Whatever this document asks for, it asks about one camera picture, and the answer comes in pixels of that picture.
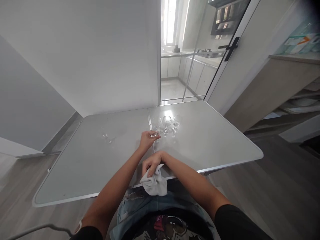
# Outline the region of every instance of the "wrist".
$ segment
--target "wrist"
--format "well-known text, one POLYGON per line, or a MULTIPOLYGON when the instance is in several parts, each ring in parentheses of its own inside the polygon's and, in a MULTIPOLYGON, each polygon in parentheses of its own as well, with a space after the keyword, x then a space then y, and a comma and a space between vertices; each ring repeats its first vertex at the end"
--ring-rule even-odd
POLYGON ((161 161, 162 161, 164 164, 167 164, 167 159, 168 159, 168 158, 166 157, 167 153, 166 153, 165 151, 162 151, 162 150, 158 151, 157 153, 160 155, 161 161))

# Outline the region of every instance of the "gray table top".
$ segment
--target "gray table top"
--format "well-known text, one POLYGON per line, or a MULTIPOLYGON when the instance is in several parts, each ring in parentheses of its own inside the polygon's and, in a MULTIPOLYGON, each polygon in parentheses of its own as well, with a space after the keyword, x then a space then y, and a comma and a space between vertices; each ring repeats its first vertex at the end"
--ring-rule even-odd
MULTIPOLYGON (((137 149, 141 132, 165 115, 182 117, 177 134, 160 134, 129 187, 140 186, 141 163, 165 150, 198 172, 263 157, 262 151, 204 101, 91 115, 83 119, 33 198, 36 207, 94 197, 137 149)), ((162 175, 174 178, 168 168, 162 175)))

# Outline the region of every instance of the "white door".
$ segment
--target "white door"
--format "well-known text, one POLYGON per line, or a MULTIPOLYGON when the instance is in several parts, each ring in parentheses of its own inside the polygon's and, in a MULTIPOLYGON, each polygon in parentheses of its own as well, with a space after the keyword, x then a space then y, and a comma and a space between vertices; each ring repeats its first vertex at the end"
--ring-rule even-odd
POLYGON ((208 101, 259 1, 161 0, 161 105, 208 101))

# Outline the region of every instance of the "white rag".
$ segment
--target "white rag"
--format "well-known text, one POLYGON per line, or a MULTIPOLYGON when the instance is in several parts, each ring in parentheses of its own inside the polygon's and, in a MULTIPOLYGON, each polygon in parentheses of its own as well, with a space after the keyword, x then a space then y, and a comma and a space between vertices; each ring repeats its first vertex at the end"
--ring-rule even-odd
POLYGON ((150 168, 147 170, 146 174, 141 178, 140 183, 142 184, 144 190, 151 196, 165 196, 167 195, 167 180, 161 176, 160 168, 163 164, 157 166, 156 171, 152 177, 147 177, 150 168))

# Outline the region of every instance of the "kitchen cabinet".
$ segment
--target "kitchen cabinet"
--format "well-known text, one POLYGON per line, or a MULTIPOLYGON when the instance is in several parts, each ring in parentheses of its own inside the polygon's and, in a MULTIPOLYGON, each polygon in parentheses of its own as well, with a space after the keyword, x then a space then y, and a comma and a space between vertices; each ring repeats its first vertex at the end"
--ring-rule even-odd
POLYGON ((197 89, 198 82, 203 70, 204 64, 200 63, 198 61, 193 61, 193 67, 190 75, 190 80, 189 80, 189 88, 191 88, 194 92, 197 89))
POLYGON ((214 74, 216 73, 217 68, 205 65, 196 89, 197 95, 204 95, 207 93, 209 86, 212 82, 214 74))
POLYGON ((186 67, 184 69, 184 74, 183 74, 183 78, 182 78, 182 81, 184 81, 185 83, 187 83, 187 81, 188 81, 188 74, 189 74, 190 65, 191 65, 191 59, 187 58, 186 67))
POLYGON ((181 57, 168 58, 168 75, 167 77, 177 77, 179 75, 181 57))
POLYGON ((168 58, 161 58, 160 78, 168 77, 168 58))
POLYGON ((180 67, 179 67, 179 75, 178 75, 178 77, 181 80, 183 79, 184 70, 186 68, 186 62, 187 62, 187 58, 186 57, 181 57, 180 67))

